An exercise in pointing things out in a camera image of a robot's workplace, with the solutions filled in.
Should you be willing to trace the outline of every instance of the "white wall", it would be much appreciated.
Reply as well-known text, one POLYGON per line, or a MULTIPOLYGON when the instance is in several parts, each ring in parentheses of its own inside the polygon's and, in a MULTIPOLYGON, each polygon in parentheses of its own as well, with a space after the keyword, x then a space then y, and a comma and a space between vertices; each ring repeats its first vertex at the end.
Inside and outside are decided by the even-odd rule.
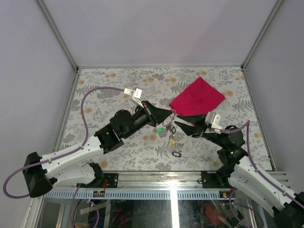
POLYGON ((247 69, 275 162, 297 191, 304 191, 303 10, 304 1, 285 1, 247 69))
MULTIPOLYGON (((34 151, 48 153, 73 70, 33 0, 2 0, 0 7, 0 183, 34 151)), ((22 174, 8 187, 28 193, 22 174)), ((30 199, 0 191, 0 227, 19 228, 30 199)))
POLYGON ((241 65, 276 0, 45 0, 80 66, 241 65))

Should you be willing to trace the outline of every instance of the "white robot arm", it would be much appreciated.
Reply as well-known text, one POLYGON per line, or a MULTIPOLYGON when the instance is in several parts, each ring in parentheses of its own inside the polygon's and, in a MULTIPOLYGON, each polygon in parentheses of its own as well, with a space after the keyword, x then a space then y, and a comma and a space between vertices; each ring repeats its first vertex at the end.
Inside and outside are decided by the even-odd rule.
POLYGON ((27 156, 23 170, 30 197, 49 192, 54 186, 84 184, 87 187, 103 186, 104 174, 97 163, 81 168, 69 166, 101 154, 111 152, 145 125, 157 126, 172 114, 171 110, 142 101, 131 115, 127 110, 118 111, 110 123, 89 137, 86 143, 77 144, 59 152, 39 156, 36 152, 27 156))
POLYGON ((188 136, 202 137, 222 147, 218 155, 223 166, 212 174, 202 171, 202 180, 208 180, 208 187, 202 181, 203 188, 237 188, 273 216, 279 228, 304 225, 304 192, 296 194, 254 163, 249 148, 249 122, 241 128, 231 125, 223 130, 220 116, 214 112, 178 118, 193 125, 175 122, 188 136), (241 148, 245 144, 241 130, 246 126, 247 152, 241 148))

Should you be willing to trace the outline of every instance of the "patterned table surface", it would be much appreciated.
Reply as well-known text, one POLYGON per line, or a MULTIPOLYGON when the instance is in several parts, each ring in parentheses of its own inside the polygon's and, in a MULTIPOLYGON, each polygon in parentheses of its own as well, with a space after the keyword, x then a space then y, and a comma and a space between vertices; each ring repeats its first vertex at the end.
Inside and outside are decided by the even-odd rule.
MULTIPOLYGON (((250 149, 254 160, 265 170, 272 170, 239 67, 82 69, 61 147, 66 148, 84 140, 80 103, 90 89, 98 86, 141 88, 142 100, 169 109, 169 103, 198 77, 202 77, 226 97, 215 109, 221 116, 223 127, 232 124, 241 126, 247 120, 251 121, 250 149)), ((135 110, 128 96, 120 91, 101 90, 89 95, 84 110, 90 135, 107 125, 120 109, 131 113, 135 110)), ((176 128, 174 139, 178 141, 177 146, 169 143, 170 132, 156 134, 152 127, 146 126, 123 140, 124 145, 117 150, 88 158, 76 166, 94 161, 107 171, 208 171, 222 165, 216 153, 218 146, 204 139, 187 137, 179 127, 176 128), (181 151, 182 157, 173 157, 172 151, 181 151)))

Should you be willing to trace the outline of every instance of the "white connector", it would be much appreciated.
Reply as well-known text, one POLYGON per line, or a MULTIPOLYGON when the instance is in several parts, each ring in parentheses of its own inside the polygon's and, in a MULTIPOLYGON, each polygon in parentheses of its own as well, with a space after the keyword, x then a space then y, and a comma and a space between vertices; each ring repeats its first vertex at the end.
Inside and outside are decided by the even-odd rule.
POLYGON ((132 90, 132 89, 125 88, 123 93, 127 94, 127 95, 130 95, 129 99, 131 100, 131 102, 134 103, 135 105, 139 105, 140 107, 143 108, 143 105, 140 101, 140 98, 141 98, 141 95, 142 95, 142 90, 141 89, 136 88, 135 90, 132 90))
POLYGON ((215 112, 208 112, 205 123, 207 125, 211 125, 210 131, 220 134, 220 130, 222 127, 219 125, 220 115, 216 114, 215 112))

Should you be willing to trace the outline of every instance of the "black key tag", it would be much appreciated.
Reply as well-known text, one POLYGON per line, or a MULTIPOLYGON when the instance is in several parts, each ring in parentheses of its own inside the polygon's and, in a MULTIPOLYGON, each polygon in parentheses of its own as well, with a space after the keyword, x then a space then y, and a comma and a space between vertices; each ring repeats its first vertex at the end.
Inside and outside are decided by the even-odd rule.
POLYGON ((176 128, 175 128, 175 127, 172 127, 172 128, 170 129, 170 132, 171 132, 172 134, 175 134, 175 133, 176 133, 176 128))
POLYGON ((174 157, 178 157, 178 158, 181 157, 181 153, 178 153, 178 152, 176 152, 176 151, 173 151, 173 152, 172 152, 172 155, 173 155, 174 157))

